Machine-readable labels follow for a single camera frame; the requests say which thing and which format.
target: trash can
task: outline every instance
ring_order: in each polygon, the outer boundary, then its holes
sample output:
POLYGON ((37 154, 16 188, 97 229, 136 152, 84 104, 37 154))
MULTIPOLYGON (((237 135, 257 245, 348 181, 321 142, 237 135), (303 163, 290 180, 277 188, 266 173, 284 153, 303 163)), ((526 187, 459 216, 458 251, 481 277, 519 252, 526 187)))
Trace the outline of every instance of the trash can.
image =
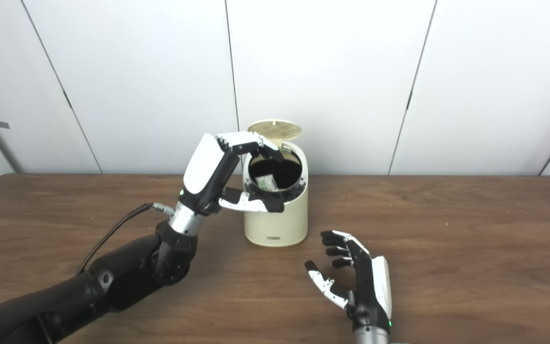
POLYGON ((243 188, 266 196, 279 194, 283 213, 244 213, 245 236, 261 246, 298 244, 308 229, 308 168, 303 151, 288 142, 301 135, 301 127, 280 119, 254 122, 247 131, 263 135, 281 148, 284 161, 247 154, 243 164, 243 188))

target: robotic hand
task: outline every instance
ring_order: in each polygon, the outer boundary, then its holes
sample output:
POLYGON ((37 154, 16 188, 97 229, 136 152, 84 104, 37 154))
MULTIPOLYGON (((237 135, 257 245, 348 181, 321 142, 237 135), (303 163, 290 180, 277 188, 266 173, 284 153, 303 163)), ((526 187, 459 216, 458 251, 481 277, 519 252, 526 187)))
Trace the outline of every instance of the robotic hand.
POLYGON ((342 256, 332 266, 356 270, 356 292, 322 274, 313 261, 305 267, 324 296, 347 311, 353 323, 356 344, 388 344, 391 327, 391 290, 385 257, 370 257, 369 251, 352 235, 339 231, 321 232, 329 256, 342 256))
POLYGON ((279 148, 251 132, 205 134, 184 174, 174 208, 147 203, 129 213, 93 248, 76 276, 58 285, 0 303, 0 344, 54 344, 108 312, 128 309, 163 286, 181 281, 196 249, 205 217, 221 207, 281 213, 284 201, 225 188, 241 154, 283 160, 279 148), (126 220, 157 209, 170 216, 145 236, 90 257, 126 220))

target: open lid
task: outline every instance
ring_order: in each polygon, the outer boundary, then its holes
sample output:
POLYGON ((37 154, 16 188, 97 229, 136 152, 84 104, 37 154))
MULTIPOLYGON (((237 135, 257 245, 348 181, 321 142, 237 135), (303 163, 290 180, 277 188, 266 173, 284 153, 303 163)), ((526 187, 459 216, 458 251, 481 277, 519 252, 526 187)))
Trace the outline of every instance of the open lid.
POLYGON ((255 131, 281 147, 281 141, 290 141, 301 135, 301 127, 282 119, 263 119, 249 125, 247 131, 255 131))

